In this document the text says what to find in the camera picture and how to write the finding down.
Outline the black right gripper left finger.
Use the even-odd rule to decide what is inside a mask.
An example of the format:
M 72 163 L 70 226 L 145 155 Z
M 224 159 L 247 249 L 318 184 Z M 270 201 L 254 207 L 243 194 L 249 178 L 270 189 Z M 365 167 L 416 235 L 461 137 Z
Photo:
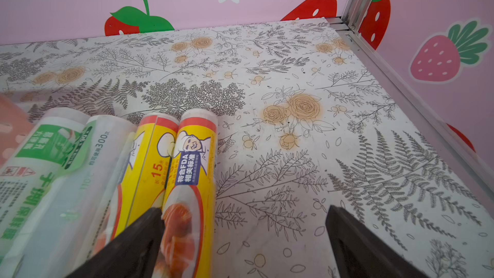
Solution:
M 165 231 L 161 215 L 149 209 L 69 277 L 151 277 Z

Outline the yellow plastic wrap roll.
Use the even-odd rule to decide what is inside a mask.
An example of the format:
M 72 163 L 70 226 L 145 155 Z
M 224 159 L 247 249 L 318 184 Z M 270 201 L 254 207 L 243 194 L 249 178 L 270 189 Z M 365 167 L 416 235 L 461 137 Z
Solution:
M 78 253 L 82 265 L 126 230 L 152 207 L 163 204 L 179 120 L 163 113 L 144 116 L 118 166 L 118 178 L 110 181 L 103 209 L 96 212 L 89 234 Z
M 212 275 L 217 125 L 217 116 L 206 109 L 190 109 L 181 116 L 153 277 Z

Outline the white green plastic wrap roll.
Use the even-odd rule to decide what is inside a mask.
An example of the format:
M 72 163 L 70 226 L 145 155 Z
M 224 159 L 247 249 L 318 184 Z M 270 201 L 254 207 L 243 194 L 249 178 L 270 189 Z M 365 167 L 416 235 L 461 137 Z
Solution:
M 1 260 L 47 193 L 89 115 L 49 109 L 1 168 Z

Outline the clear white plastic wrap roll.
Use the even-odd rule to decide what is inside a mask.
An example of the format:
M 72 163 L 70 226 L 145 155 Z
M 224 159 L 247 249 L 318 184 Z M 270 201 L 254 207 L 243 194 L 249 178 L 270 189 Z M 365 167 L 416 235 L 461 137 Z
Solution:
M 115 116 L 88 120 L 50 188 L 36 187 L 12 218 L 1 277 L 65 277 L 85 262 L 136 130 Z

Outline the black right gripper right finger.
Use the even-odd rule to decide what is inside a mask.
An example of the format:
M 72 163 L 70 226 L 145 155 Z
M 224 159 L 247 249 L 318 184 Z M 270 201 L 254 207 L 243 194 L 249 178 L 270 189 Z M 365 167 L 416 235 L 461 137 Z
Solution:
M 426 276 L 342 207 L 329 207 L 325 226 L 341 277 Z

